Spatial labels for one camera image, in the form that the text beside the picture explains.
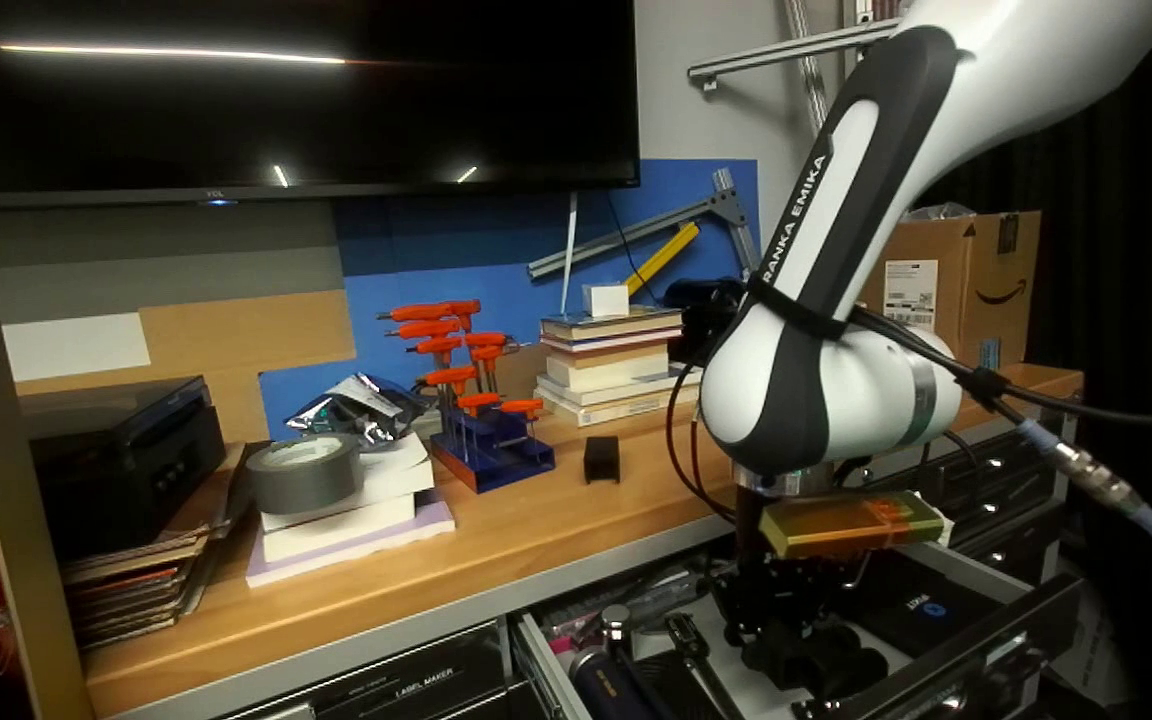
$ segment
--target white paper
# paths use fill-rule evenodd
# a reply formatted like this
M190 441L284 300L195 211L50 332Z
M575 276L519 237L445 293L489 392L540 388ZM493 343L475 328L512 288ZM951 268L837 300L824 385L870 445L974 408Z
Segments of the white paper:
M938 332L938 261L885 261L885 315Z
M142 314L6 324L18 381L147 370Z

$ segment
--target wooden shelf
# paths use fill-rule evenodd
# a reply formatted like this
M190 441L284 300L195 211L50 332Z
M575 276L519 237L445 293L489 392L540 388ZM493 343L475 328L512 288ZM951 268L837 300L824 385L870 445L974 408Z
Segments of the wooden shelf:
M1010 375L1054 396L1074 396L1079 388L1079 375L1062 370L1017 370ZM976 408L963 408L959 416L959 426L984 419L989 414ZM557 450L557 473L485 496L473 496L445 476L461 528L414 547L254 591L243 586L254 538L232 541L193 615L168 631L97 650L88 657L94 708L102 717L122 717L159 703L175 694L221 686L707 522L705 503L688 496L669 464L659 419L622 419L601 426L598 432L622 438L622 485L582 481L583 432L535 426L535 438ZM677 445L679 458L688 458L685 426L677 430ZM732 496L732 464L705 432L702 476L711 493Z

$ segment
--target desk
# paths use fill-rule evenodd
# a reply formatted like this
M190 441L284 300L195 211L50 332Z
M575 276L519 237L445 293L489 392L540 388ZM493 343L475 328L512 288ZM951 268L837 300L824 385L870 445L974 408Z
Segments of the desk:
M1079 375L1062 370L1010 375L1054 396L1079 388ZM959 414L959 430L984 419L989 414ZM232 541L193 615L88 657L97 717L212 717L730 532L677 481L655 416L598 432L622 438L622 485L583 485L583 438L535 426L557 450L557 473L485 496L449 493L456 538L262 591L243 586L254 538ZM732 464L711 441L702 441L702 476L732 496Z

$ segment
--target black monitor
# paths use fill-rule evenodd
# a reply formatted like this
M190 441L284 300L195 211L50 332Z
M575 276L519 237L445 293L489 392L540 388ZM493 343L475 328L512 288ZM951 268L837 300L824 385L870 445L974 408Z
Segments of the black monitor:
M638 173L632 0L0 0L0 210Z

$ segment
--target cardboard box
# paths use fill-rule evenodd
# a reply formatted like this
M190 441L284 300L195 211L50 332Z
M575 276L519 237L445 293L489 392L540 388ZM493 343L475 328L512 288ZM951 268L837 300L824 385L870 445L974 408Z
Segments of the cardboard box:
M1039 211L899 219L859 300L934 328L959 363L1024 363Z

